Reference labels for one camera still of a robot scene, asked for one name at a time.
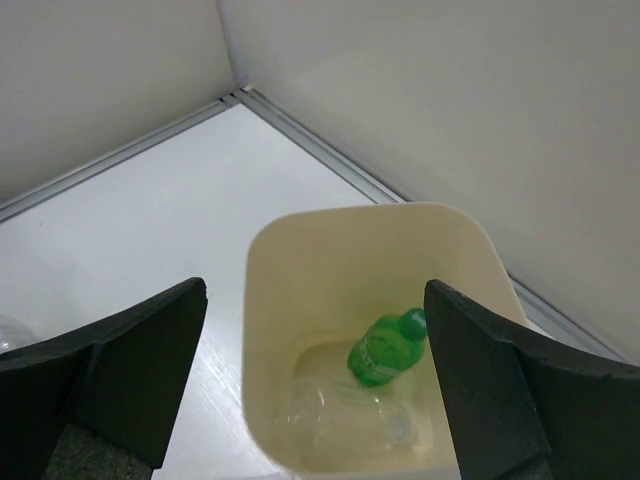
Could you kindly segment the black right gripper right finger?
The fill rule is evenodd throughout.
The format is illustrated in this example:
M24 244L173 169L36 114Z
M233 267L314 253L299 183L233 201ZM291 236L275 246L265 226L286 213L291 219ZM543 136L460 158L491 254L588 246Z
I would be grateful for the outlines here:
M464 479L636 479L639 369L552 340L440 280L428 338Z

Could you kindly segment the green plastic soda bottle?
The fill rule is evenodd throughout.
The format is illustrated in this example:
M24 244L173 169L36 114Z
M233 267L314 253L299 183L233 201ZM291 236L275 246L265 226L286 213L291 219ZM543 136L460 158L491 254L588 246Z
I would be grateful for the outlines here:
M347 366L366 388L387 385L422 359L427 336L422 308L383 315L354 343Z

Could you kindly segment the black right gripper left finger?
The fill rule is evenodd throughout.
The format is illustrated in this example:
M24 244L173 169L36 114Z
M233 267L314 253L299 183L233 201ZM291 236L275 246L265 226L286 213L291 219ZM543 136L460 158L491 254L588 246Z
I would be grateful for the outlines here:
M207 311L189 278L1 356L4 479L149 479L163 466Z

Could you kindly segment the clear crushed plastic bottle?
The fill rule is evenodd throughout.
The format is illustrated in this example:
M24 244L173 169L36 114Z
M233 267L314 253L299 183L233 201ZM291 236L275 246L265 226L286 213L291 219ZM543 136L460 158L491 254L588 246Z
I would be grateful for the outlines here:
M417 439L409 411L394 396L320 377L294 380L274 429L307 460L369 460L404 453Z

